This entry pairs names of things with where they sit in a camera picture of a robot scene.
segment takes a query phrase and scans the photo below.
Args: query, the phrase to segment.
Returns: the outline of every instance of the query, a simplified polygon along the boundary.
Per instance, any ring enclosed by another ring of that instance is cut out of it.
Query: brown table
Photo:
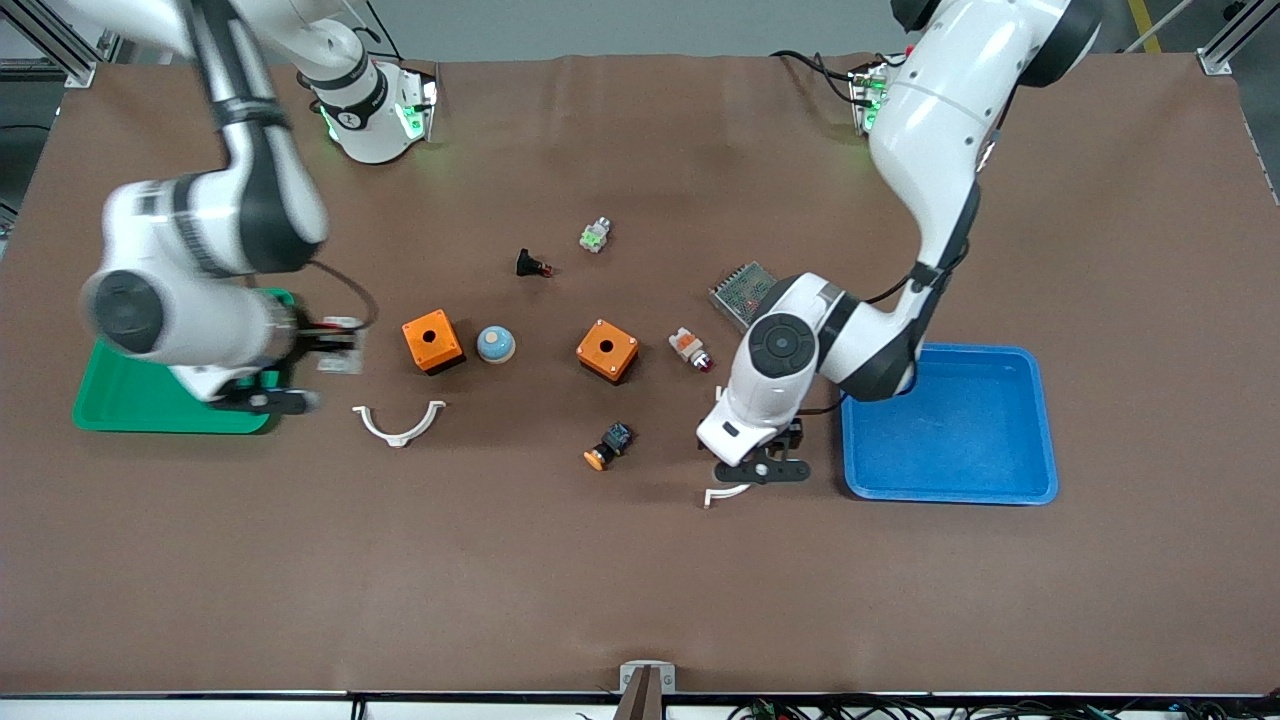
[[[366,373],[308,363],[326,405],[261,437],[77,430],[102,200],[219,152],[186,69],[69,92],[0,265],[0,691],[590,689],[637,656],[699,691],[1275,684],[1280,225],[1230,79],[1091,56],[1019,95],[983,176],[931,337],[1038,356],[1053,503],[851,500],[831,419],[814,480],[704,511],[692,428],[736,343],[707,287],[754,259],[870,295],[914,256],[847,106],[769,59],[448,65],[442,142],[360,167],[292,74],[323,258],[383,306]],[[517,279],[522,246],[563,274]],[[358,313],[314,270],[265,282]],[[465,338],[506,324],[515,360],[421,375],[398,325],[435,307]],[[618,388],[573,359],[598,316],[644,343]],[[431,398],[398,451],[349,410],[394,429]],[[618,419],[634,452],[595,473]]]

